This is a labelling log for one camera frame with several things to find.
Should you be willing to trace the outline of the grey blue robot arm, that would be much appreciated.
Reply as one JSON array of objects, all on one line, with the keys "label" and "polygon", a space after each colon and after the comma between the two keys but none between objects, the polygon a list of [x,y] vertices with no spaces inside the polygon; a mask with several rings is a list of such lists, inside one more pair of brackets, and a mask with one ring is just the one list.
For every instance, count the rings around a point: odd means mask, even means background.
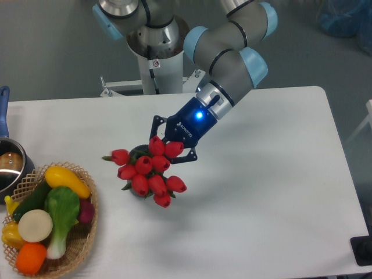
[{"label": "grey blue robot arm", "polygon": [[264,59],[252,49],[277,27],[267,2],[222,1],[227,22],[215,30],[188,28],[169,1],[98,1],[93,14],[108,36],[125,38],[137,56],[145,94],[191,90],[183,81],[188,57],[210,80],[176,114],[155,116],[150,142],[134,148],[133,159],[165,151],[172,164],[197,159],[198,141],[266,77]]}]

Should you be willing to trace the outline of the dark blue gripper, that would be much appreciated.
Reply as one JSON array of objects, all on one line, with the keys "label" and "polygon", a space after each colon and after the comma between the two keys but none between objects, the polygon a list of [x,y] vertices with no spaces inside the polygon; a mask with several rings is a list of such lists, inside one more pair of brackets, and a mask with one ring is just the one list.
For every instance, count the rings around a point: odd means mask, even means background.
[{"label": "dark blue gripper", "polygon": [[217,123],[217,119],[196,97],[191,98],[176,114],[169,118],[154,115],[151,140],[158,135],[158,128],[166,124],[165,138],[170,142],[182,142],[190,148],[187,155],[170,159],[170,163],[187,163],[198,160],[194,147],[198,141]]}]

